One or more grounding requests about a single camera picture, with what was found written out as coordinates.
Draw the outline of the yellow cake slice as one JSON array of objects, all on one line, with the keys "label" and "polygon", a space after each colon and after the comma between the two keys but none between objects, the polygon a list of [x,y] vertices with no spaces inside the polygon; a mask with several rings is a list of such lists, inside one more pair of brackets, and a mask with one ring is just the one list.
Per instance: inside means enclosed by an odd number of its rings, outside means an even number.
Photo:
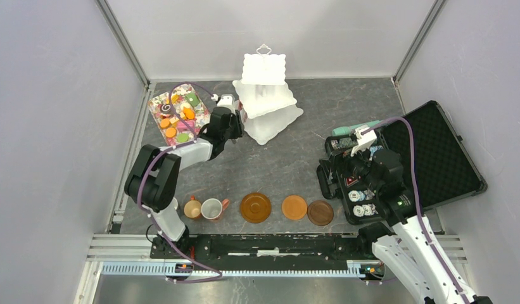
[{"label": "yellow cake slice", "polygon": [[178,94],[169,95],[166,104],[176,105],[181,101],[181,97]]}]

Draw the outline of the pink cake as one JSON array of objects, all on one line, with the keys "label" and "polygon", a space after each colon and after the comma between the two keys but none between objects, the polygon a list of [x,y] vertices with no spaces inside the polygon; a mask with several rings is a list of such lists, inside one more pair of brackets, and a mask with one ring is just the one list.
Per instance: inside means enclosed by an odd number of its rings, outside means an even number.
[{"label": "pink cake", "polygon": [[178,121],[175,127],[180,132],[196,132],[196,124],[194,120]]}]

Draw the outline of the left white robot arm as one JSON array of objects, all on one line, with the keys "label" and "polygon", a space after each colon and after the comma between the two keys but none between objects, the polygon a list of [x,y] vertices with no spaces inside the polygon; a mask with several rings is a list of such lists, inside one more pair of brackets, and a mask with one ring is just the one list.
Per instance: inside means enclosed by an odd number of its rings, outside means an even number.
[{"label": "left white robot arm", "polygon": [[167,148],[146,144],[139,150],[124,193],[152,219],[173,257],[182,258],[190,250],[190,241],[183,236],[188,228],[172,206],[180,171],[218,157],[226,142],[239,139],[243,132],[240,112],[217,106],[196,139]]}]

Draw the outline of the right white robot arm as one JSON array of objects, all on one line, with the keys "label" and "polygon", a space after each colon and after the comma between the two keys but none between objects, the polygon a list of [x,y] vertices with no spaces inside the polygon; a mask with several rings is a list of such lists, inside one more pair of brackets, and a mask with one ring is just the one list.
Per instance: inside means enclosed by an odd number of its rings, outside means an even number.
[{"label": "right white robot arm", "polygon": [[401,159],[390,149],[335,149],[320,161],[322,174],[353,177],[374,192],[382,221],[359,229],[358,253],[386,264],[417,303],[491,303],[460,276],[433,234],[420,204],[415,153],[410,154],[412,187],[403,181]]}]

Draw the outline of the green square cake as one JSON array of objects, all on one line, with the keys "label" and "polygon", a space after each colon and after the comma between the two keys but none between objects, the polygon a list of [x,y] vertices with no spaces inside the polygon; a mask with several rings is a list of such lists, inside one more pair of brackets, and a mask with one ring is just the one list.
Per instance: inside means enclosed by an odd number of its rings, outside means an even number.
[{"label": "green square cake", "polygon": [[194,92],[190,92],[186,95],[186,101],[191,105],[192,108],[197,107],[201,103],[198,95]]}]

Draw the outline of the orange yellow cake piece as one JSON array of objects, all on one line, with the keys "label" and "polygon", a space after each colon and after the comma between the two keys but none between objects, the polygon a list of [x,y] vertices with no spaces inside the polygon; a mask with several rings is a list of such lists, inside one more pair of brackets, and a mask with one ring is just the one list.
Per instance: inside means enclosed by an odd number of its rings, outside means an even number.
[{"label": "orange yellow cake piece", "polygon": [[179,122],[179,119],[177,117],[171,117],[169,118],[170,124],[175,125]]}]

